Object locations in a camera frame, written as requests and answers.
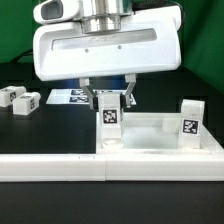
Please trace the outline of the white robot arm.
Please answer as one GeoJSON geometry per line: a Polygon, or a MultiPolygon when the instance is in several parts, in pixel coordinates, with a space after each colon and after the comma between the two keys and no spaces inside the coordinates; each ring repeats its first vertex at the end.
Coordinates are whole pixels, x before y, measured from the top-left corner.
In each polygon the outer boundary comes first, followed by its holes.
{"type": "Polygon", "coordinates": [[[179,5],[148,9],[125,0],[45,0],[33,10],[41,26],[33,38],[36,75],[43,81],[77,78],[92,108],[99,97],[89,79],[123,74],[120,97],[129,107],[138,73],[181,64],[179,5]]]}

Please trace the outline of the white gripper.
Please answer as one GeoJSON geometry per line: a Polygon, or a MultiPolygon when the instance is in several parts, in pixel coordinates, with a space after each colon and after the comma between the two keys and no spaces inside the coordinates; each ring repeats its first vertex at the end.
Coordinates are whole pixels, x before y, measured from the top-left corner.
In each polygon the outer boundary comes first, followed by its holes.
{"type": "Polygon", "coordinates": [[[85,34],[78,22],[42,26],[33,40],[35,72],[43,81],[80,78],[93,110],[98,109],[98,99],[89,78],[126,74],[121,107],[130,108],[135,73],[174,70],[180,65],[181,22],[181,9],[168,6],[125,16],[121,29],[110,33],[85,34]]]}

